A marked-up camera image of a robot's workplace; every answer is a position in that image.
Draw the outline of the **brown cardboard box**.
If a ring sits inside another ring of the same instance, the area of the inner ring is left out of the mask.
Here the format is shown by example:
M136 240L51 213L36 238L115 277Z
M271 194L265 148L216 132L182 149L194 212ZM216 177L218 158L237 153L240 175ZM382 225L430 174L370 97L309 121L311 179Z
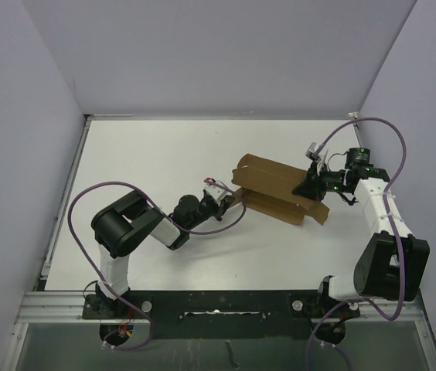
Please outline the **brown cardboard box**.
M246 154L232 173L231 182L249 209L296 226L306 216L321 225L328 219L329 208L323 203L292 193L305 179L305 170Z

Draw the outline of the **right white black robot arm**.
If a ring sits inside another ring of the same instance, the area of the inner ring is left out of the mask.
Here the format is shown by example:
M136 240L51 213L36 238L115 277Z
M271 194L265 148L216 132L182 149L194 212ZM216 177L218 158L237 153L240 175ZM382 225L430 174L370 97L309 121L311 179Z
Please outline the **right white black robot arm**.
M383 298L413 301L424 275L430 247L407 227L393 195L386 186L387 171L369 163L348 164L337 172L313 162L305 179L292 190L296 196L322 201L327 192L354 195L348 203L358 203L370 230L370 239L354 271L345 276L328 276L324 291L314 297L315 309L333 315L342 301Z

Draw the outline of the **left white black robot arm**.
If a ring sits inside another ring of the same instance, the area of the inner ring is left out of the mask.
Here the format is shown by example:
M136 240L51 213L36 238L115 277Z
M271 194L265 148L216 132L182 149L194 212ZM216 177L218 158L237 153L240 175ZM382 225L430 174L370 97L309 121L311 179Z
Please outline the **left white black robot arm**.
M178 250L197 226L211 218L221 221L229 208L242 202L226 192L205 189L201 199L182 196L169 217L165 217L140 192L132 191L98 212L91 220L91 228L99 246L103 275L95 289L101 310L112 318L126 312L129 255L147 237L170 250Z

